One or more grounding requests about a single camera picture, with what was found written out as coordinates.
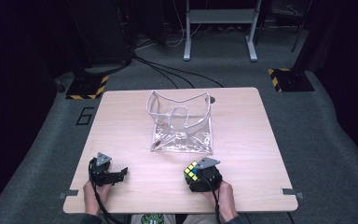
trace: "hand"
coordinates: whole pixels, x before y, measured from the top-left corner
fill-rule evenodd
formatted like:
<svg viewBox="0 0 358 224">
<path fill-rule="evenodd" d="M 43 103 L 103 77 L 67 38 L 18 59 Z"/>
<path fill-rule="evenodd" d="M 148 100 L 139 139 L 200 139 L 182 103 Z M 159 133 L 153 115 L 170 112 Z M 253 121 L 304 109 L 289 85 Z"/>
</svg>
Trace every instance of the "hand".
<svg viewBox="0 0 358 224">
<path fill-rule="evenodd" d="M 219 195 L 220 214 L 225 222 L 228 222 L 232 218 L 236 217 L 238 213 L 235 209 L 234 190 L 232 186 L 228 184 L 228 182 L 222 181 L 220 188 L 214 193 L 216 194 L 216 197 Z M 213 204 L 213 206 L 215 206 L 214 196 L 211 191 L 202 192 L 202 195 L 205 196 Z"/>
<path fill-rule="evenodd" d="M 111 189 L 112 185 L 103 185 L 102 187 L 97 186 L 97 193 L 100 195 L 102 203 L 106 202 L 107 194 Z M 83 186 L 84 191 L 84 204 L 86 205 L 86 213 L 94 216 L 98 216 L 100 213 L 100 205 L 98 205 L 97 199 L 95 198 L 94 189 L 92 188 L 91 182 L 87 181 Z"/>
</svg>

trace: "gray carpet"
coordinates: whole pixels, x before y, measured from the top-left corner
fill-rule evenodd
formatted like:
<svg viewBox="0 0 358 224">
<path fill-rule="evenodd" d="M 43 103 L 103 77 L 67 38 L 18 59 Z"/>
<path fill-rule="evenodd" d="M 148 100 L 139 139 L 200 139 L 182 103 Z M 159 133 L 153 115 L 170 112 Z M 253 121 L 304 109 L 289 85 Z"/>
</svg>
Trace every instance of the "gray carpet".
<svg viewBox="0 0 358 224">
<path fill-rule="evenodd" d="M 256 87 L 282 153 L 294 189 L 304 193 L 292 213 L 295 223 L 358 223 L 358 148 L 337 124 L 332 102 L 321 83 L 307 72 L 315 91 L 276 92 L 269 68 L 290 68 L 305 39 L 292 53 L 292 32 L 266 29 L 256 46 L 258 61 L 249 60 L 244 34 L 205 34 L 193 40 L 191 61 L 183 61 L 184 42 L 136 50 L 140 57 L 212 78 L 224 87 Z M 215 83 L 181 74 L 196 88 Z M 190 88 L 170 76 L 179 88 Z M 71 73 L 59 80 L 69 87 Z M 133 61 L 111 75 L 106 91 L 173 89 L 173 84 L 147 65 Z M 32 148 L 0 196 L 0 224 L 79 223 L 81 215 L 62 211 L 58 199 L 72 181 L 90 125 L 76 125 L 84 107 L 92 119 L 100 99 L 65 100 L 58 93 Z M 286 213 L 250 213 L 252 223 L 290 223 Z"/>
</svg>

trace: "clear plastic bag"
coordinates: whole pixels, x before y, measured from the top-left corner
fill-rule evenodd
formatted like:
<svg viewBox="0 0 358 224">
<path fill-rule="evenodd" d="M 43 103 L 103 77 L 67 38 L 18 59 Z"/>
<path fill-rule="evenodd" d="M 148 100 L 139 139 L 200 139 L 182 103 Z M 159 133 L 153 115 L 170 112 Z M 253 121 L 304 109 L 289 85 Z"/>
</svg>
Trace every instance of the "clear plastic bag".
<svg viewBox="0 0 358 224">
<path fill-rule="evenodd" d="M 152 91 L 146 109 L 155 122 L 151 151 L 213 154 L 208 92 L 176 101 Z"/>
</svg>

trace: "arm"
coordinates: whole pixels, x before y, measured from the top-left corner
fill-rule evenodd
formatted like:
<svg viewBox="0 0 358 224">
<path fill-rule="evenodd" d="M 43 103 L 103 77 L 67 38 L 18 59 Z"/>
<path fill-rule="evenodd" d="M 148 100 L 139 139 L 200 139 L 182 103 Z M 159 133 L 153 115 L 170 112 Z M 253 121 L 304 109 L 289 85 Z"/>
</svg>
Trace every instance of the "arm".
<svg viewBox="0 0 358 224">
<path fill-rule="evenodd" d="M 105 203 L 111 185 L 103 185 L 102 187 L 96 187 L 97 193 L 100 195 L 101 202 Z M 80 224 L 100 224 L 102 223 L 101 219 L 98 218 L 100 213 L 100 205 L 98 205 L 97 200 L 95 199 L 94 189 L 92 188 L 91 183 L 88 181 L 83 186 L 84 191 L 84 204 L 86 205 L 86 212 L 83 216 Z"/>
<path fill-rule="evenodd" d="M 226 181 L 222 181 L 220 188 L 216 191 L 219 194 L 220 215 L 227 224 L 242 224 L 244 220 L 238 215 L 235 209 L 234 190 Z M 211 191 L 202 192 L 212 204 L 215 206 L 214 196 Z"/>
</svg>

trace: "table top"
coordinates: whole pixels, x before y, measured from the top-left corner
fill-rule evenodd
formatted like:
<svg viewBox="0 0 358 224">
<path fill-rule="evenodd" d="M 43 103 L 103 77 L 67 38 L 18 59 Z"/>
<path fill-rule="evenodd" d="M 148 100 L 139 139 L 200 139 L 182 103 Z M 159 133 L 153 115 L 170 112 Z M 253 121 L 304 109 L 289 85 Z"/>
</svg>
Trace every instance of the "table top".
<svg viewBox="0 0 358 224">
<path fill-rule="evenodd" d="M 208 92 L 211 104 L 213 155 L 216 168 L 234 188 L 238 212 L 294 211 L 294 196 L 280 150 L 269 124 L 259 92 L 255 88 L 157 90 L 160 94 L 185 100 Z M 213 206 L 201 194 L 191 192 L 184 169 L 205 154 L 151 152 L 154 122 L 147 114 L 147 91 L 104 93 L 70 189 L 66 213 L 84 213 L 83 185 L 88 165 L 98 152 L 112 158 L 110 172 L 128 167 L 123 182 L 109 192 L 105 208 L 110 213 L 213 213 Z"/>
</svg>

